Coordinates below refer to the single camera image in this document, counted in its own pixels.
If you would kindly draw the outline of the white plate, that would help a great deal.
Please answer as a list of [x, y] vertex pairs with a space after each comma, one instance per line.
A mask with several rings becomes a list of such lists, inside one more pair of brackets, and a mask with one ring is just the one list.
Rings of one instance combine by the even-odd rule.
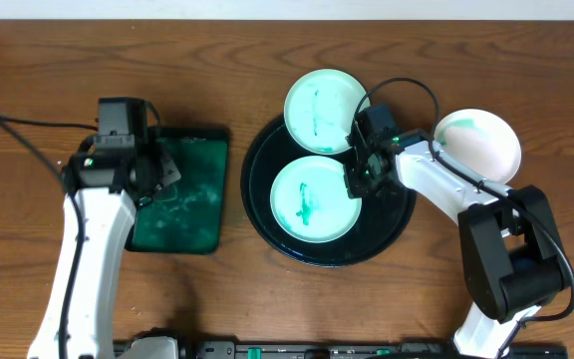
[[476, 173], [508, 183], [521, 164], [516, 133], [498, 115], [481, 109], [462, 109], [440, 120], [434, 138], [460, 163]]

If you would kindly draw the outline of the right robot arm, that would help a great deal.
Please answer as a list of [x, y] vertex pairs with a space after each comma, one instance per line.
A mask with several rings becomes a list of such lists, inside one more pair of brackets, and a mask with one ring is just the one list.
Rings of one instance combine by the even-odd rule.
[[488, 179], [422, 130], [354, 128], [348, 143], [355, 152], [346, 168], [350, 196], [410, 189], [457, 225], [473, 301], [453, 336], [458, 357], [506, 357], [517, 332], [542, 321], [541, 307], [564, 289], [574, 291], [572, 267], [538, 187], [513, 189]]

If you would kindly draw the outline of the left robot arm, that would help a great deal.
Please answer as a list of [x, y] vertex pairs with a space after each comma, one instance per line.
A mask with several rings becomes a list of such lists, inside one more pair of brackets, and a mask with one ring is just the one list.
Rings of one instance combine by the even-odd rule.
[[121, 263], [140, 202], [178, 180], [155, 136], [84, 140], [59, 174], [64, 234], [47, 310], [31, 358], [112, 358]]

